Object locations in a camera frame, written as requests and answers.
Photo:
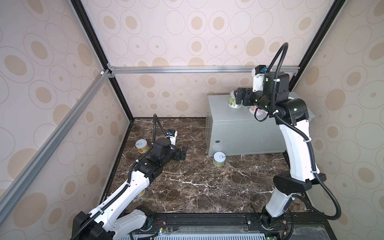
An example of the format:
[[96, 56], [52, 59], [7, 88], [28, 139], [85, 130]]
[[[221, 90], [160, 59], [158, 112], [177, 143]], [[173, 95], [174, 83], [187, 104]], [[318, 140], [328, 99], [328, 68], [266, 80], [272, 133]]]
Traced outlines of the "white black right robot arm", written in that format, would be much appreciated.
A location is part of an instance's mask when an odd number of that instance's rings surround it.
[[[273, 178], [275, 189], [271, 199], [263, 207], [261, 222], [268, 229], [278, 222], [295, 199], [301, 200], [312, 211], [328, 220], [337, 220], [342, 215], [341, 206], [324, 184], [326, 175], [316, 165], [312, 140], [309, 137], [309, 113], [306, 103], [288, 94], [254, 92], [252, 89], [238, 88], [234, 92], [237, 104], [256, 106], [268, 112], [281, 130], [289, 158], [290, 169]], [[300, 193], [306, 192], [314, 185], [320, 185], [335, 205], [334, 215], [326, 215], [308, 201]]]

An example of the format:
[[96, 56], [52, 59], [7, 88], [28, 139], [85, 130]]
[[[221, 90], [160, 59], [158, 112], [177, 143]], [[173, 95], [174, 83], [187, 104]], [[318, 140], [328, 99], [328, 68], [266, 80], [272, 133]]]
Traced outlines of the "yellow green label can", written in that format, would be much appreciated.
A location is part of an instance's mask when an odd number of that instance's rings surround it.
[[142, 190], [138, 195], [137, 195], [137, 198], [140, 198], [141, 196], [143, 196], [145, 193], [145, 190]]

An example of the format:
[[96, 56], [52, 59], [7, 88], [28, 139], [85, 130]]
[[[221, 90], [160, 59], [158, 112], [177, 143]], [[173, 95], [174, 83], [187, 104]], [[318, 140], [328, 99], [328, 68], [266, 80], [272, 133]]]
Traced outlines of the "light green label can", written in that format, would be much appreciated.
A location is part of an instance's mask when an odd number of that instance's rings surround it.
[[234, 91], [230, 92], [230, 97], [229, 97], [229, 106], [233, 109], [239, 109], [242, 105], [239, 105], [236, 103], [236, 98]]

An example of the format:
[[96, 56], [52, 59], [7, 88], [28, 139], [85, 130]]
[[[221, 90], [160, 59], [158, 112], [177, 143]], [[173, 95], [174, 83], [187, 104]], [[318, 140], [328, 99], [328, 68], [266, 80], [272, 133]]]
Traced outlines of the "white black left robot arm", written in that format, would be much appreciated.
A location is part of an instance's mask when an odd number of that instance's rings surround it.
[[152, 212], [145, 207], [120, 214], [162, 172], [170, 161], [184, 161], [188, 147], [177, 148], [169, 137], [159, 138], [147, 155], [134, 162], [128, 178], [104, 202], [89, 213], [80, 212], [73, 220], [73, 240], [119, 240], [135, 230], [152, 227]]

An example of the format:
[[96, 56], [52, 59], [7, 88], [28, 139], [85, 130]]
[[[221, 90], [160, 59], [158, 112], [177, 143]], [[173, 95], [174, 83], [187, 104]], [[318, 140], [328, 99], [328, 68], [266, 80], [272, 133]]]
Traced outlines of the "pink label can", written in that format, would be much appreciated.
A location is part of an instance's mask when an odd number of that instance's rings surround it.
[[249, 107], [249, 112], [254, 115], [255, 112], [256, 112], [256, 116], [264, 116], [267, 114], [266, 111], [262, 110], [262, 109], [258, 109], [257, 106], [250, 106]]

